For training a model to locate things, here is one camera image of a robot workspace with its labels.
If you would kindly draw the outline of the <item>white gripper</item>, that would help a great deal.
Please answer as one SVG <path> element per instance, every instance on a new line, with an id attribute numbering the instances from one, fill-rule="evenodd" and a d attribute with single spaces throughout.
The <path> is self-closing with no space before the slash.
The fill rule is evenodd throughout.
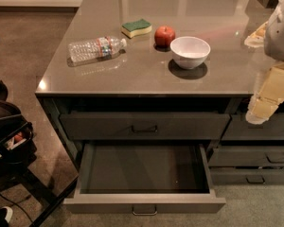
<path id="1" fill-rule="evenodd" d="M 278 0 L 268 23 L 259 26 L 245 40 L 252 48 L 264 46 L 267 56 L 284 61 L 284 0 Z M 284 62 L 272 66 L 265 75 L 256 79 L 255 92 L 250 98 L 245 119 L 248 123 L 260 125 L 268 121 L 284 102 Z"/>

